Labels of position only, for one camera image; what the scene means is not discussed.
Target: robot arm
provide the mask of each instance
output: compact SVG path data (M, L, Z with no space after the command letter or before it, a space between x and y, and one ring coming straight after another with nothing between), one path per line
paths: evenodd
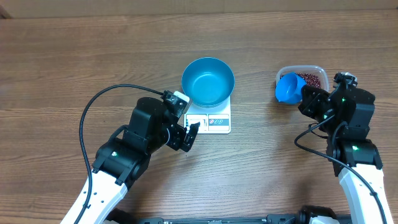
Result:
M108 214L127 194L126 184L115 184L116 178L103 171L93 174L93 195L79 223L103 223ZM88 180L61 224L73 223L81 211L88 191Z
M393 224L391 212L387 203L386 193L383 184L383 171L375 166L366 164L357 164L353 168L361 174L365 180L372 185L374 191L381 202L386 215L387 223ZM369 189L352 172L344 168L338 175L340 185L347 197L351 219L353 223L382 223L374 197L369 194Z
M298 108L302 114L319 123L334 116L320 126L320 130L328 134L326 154L354 169L370 184L381 202L387 223L392 224L379 151L371 140L366 139L375 96L357 88L355 77L349 73L337 73L334 81L337 87L332 93L304 86L303 101ZM383 223L381 209L366 185L341 164L333 162L333 169L346 194L353 223ZM321 222L312 215L305 223L327 222Z
M133 183L148 168L151 154L163 145L188 152L196 138L199 123L189 132L177 124L188 110L190 98L180 92L165 91L163 101L144 97L138 100L129 125L121 126L102 145L93 163L90 201L77 223L103 223L123 199ZM123 138L117 136L123 132ZM87 198L88 180L62 224L76 223Z

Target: white scale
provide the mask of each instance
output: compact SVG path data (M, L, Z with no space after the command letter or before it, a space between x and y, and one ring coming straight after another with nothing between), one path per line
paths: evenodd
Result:
M198 134L229 134L231 132L231 98L214 108L191 104L184 115L184 127L200 122Z

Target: wooden table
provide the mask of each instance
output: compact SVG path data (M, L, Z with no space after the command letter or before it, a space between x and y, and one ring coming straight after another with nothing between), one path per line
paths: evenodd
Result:
M0 20L0 223L59 223L86 180L78 122L116 83L179 90L184 68L217 57L236 77L232 132L200 135L189 153L157 151L120 209L138 217L252 217L304 204L348 213L332 164L294 146L312 120L274 98L287 65L357 75L376 95L369 138L398 222L398 11L268 12ZM136 101L113 90L85 123L90 161ZM304 145L325 152L315 136Z

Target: blue scoop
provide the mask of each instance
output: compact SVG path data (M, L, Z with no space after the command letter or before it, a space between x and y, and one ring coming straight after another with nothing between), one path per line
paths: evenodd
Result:
M275 96L279 102L295 104L302 100L301 89L305 80L294 72L284 75L278 82L275 89Z
M182 74L182 90L194 104L211 108L222 104L232 93L235 77L230 67L217 58L193 61Z

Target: metal bowl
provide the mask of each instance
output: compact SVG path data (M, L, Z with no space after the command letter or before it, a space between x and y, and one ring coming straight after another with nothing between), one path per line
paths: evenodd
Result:
M182 90L194 104L211 108L222 104L235 87L235 77L222 60L212 57L193 61L182 74Z

